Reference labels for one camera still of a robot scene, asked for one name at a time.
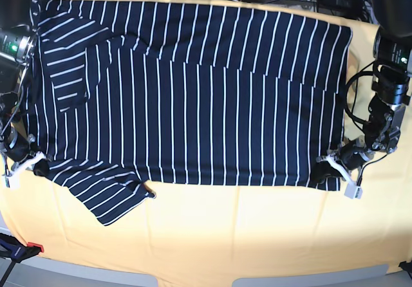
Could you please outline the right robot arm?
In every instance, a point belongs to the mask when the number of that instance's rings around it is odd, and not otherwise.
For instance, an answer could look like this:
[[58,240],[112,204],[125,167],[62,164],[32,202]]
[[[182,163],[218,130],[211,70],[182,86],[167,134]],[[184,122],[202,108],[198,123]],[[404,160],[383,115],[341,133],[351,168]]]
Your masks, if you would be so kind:
[[38,44],[40,0],[1,0],[1,158],[12,160],[3,179],[13,180],[26,169],[37,176],[49,172],[46,155],[37,150],[32,134],[16,128],[23,115],[21,104],[28,94],[27,80]]

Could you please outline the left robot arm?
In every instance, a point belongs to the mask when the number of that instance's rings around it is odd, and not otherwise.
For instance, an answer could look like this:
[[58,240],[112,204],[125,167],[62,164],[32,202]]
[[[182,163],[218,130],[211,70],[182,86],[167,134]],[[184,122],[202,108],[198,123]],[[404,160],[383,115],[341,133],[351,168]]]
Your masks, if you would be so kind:
[[369,117],[363,120],[353,114],[349,106],[345,113],[353,123],[360,124],[363,134],[358,138],[320,156],[310,173],[316,184],[328,178],[351,180],[350,172],[357,169],[356,185],[360,185],[367,165],[374,163],[376,152],[389,155],[396,151],[400,138],[400,128],[406,106],[411,101],[408,95],[411,79],[411,17],[407,9],[411,0],[371,0],[371,6],[379,29],[373,46],[372,70],[360,71],[346,84],[351,85],[361,77],[374,77],[371,89]]

